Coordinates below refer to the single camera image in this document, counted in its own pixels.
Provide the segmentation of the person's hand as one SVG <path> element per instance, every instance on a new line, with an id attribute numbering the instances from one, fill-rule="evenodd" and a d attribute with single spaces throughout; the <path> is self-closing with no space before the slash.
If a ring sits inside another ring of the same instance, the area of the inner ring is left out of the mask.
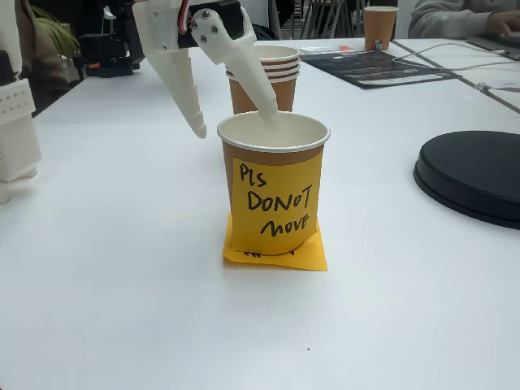
<path id="1" fill-rule="evenodd" d="M 520 29 L 520 11 L 504 11 L 491 13 L 486 22 L 486 34 L 512 36 Z"/>

